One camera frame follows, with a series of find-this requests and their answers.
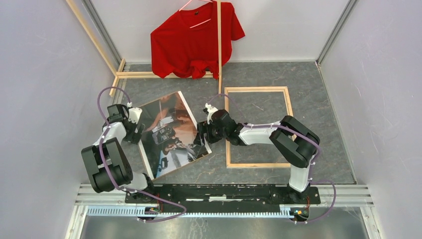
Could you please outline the printed photo with white border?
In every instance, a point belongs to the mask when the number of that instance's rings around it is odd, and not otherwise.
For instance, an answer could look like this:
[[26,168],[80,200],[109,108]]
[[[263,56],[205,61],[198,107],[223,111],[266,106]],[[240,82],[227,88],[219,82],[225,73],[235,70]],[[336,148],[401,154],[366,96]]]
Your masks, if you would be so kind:
[[139,149],[147,175],[157,179],[211,154],[208,143],[195,144],[197,121],[181,91],[140,106]]

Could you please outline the light wooden picture frame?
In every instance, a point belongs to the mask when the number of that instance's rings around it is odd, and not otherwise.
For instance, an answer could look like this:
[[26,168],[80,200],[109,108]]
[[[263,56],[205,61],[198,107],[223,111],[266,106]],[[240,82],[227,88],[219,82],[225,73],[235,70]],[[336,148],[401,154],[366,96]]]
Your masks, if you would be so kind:
[[[228,97],[229,93],[273,93],[281,92],[284,96],[287,115],[293,115],[293,109],[289,96],[288,87],[286,86],[270,86],[270,87],[225,87],[224,94]],[[276,129],[279,123],[268,124],[252,124],[241,134],[242,139],[246,139],[247,143],[270,144],[270,134]],[[227,141],[226,146],[226,167],[227,168],[289,168],[289,163],[232,163],[231,162],[231,146]]]

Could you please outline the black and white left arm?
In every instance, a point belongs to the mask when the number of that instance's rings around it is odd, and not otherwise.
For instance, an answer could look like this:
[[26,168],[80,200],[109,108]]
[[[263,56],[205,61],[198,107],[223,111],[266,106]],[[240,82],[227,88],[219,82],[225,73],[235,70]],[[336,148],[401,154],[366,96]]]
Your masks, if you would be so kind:
[[152,180],[147,174],[132,170],[121,147],[123,141],[139,144],[144,129],[142,109],[114,104],[107,112],[101,136],[81,151],[92,189],[96,193],[122,190],[135,199],[150,203],[157,193]]

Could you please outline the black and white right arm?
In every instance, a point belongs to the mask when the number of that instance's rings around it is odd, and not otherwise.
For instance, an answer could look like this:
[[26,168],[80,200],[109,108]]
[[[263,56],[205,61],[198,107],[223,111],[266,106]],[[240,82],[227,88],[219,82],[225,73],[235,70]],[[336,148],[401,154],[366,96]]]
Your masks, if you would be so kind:
[[290,163],[287,195],[291,202],[300,203],[310,188],[311,161],[318,157],[320,138],[293,116],[268,124],[240,123],[231,118],[227,110],[209,104],[203,109],[205,121],[197,123],[195,145],[216,143],[225,139],[235,146],[271,144]]

